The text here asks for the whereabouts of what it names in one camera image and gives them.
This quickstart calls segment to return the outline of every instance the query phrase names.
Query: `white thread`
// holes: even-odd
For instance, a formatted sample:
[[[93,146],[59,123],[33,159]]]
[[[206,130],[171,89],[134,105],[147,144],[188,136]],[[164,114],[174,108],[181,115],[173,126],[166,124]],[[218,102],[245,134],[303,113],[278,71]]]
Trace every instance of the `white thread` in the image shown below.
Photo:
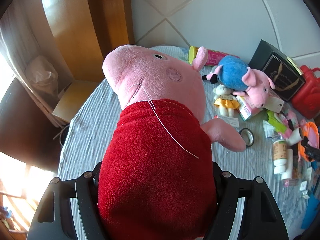
[[[142,86],[142,84],[140,84],[140,83],[133,84],[131,87],[129,87],[128,92],[129,92],[130,88],[132,88],[132,87],[135,86],[135,85],[140,85],[140,86]],[[142,88],[143,88],[144,92],[146,93],[147,97],[150,99],[150,101],[151,101],[151,103],[152,103],[152,105],[153,105],[153,108],[156,109],[156,108],[155,108],[155,105],[153,104],[151,98],[149,97],[148,93],[146,92],[146,90],[144,89],[143,86],[142,86]]]
[[[188,150],[186,150],[185,148],[183,148],[182,145],[181,145],[180,143],[178,143],[177,140],[176,140],[176,139],[171,135],[171,133],[167,130],[167,128],[164,126],[164,124],[161,122],[160,118],[158,117],[158,115],[157,115],[157,113],[156,113],[156,111],[155,111],[155,109],[156,109],[156,108],[155,108],[155,105],[153,104],[151,98],[149,97],[148,93],[146,92],[146,90],[144,89],[144,87],[143,87],[142,84],[140,84],[140,83],[133,84],[131,87],[129,87],[128,92],[129,92],[130,88],[132,88],[134,85],[140,85],[140,86],[142,86],[144,92],[146,93],[146,95],[147,95],[148,98],[150,99],[151,104],[153,105],[153,108],[152,108],[150,102],[147,100],[147,102],[149,103],[152,111],[155,113],[155,115],[156,115],[156,117],[158,118],[159,122],[162,124],[162,126],[164,127],[164,129],[165,129],[165,130],[167,131],[167,133],[171,136],[171,138],[172,138],[182,149],[184,149],[187,153],[190,153],[192,156],[194,156],[194,157],[196,157],[197,159],[199,159],[198,156],[195,156],[194,154],[192,154],[191,152],[189,152]]]

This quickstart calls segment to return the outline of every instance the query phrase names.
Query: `screw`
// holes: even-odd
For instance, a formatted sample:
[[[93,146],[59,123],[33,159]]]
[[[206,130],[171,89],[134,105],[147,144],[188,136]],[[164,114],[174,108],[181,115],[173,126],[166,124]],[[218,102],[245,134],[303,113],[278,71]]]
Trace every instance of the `screw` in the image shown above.
[[[85,172],[85,173],[83,174],[83,176],[84,176],[85,178],[90,178],[90,177],[92,176],[92,172],[91,172],[91,171],[87,171],[87,172]]]
[[[256,177],[256,181],[257,181],[258,183],[262,183],[262,182],[263,182],[263,178],[261,178],[261,177]]]
[[[53,178],[53,179],[51,180],[51,183],[56,184],[56,183],[59,182],[59,180],[60,180],[60,178],[55,177],[55,178]]]
[[[222,176],[225,177],[225,178],[230,178],[231,177],[231,173],[229,171],[224,171],[222,173]]]

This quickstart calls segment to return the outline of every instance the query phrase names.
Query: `stitching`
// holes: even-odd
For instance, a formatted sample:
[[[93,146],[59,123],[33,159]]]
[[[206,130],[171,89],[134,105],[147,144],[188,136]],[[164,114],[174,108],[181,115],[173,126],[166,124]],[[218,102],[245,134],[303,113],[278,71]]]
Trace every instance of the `stitching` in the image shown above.
[[[166,103],[170,103],[170,104],[174,104],[174,105],[176,105],[176,106],[179,106],[178,104],[176,104],[176,103],[174,103],[174,102],[165,101],[165,100],[160,100],[160,101],[166,102]],[[189,113],[190,110],[188,110],[188,109],[186,109],[186,108],[184,108],[184,107],[182,107],[182,106],[179,106],[179,107],[182,108],[183,110],[186,110],[189,115],[193,116],[192,114]]]
[[[139,83],[142,84],[143,83],[143,78],[140,78]],[[141,86],[139,85],[136,89],[136,91],[134,92],[133,96],[130,98],[129,102],[127,103],[127,105],[131,102],[131,100],[135,97],[135,95],[138,93],[138,91],[140,90]]]

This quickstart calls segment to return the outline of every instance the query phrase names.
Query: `pig snout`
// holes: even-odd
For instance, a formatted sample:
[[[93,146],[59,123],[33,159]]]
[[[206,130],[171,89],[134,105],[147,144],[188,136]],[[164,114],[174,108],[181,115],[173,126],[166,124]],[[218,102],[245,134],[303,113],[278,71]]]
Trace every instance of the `pig snout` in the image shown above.
[[[263,108],[266,104],[269,94],[265,92],[248,91],[248,96],[252,104],[257,108]]]

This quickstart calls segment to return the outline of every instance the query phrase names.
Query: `pig eye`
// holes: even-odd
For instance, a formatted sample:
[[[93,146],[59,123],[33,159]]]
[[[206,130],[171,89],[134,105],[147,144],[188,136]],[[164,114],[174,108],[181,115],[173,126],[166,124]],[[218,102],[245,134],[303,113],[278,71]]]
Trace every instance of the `pig eye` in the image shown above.
[[[153,54],[153,56],[157,59],[167,59],[165,56],[159,55],[159,54]]]

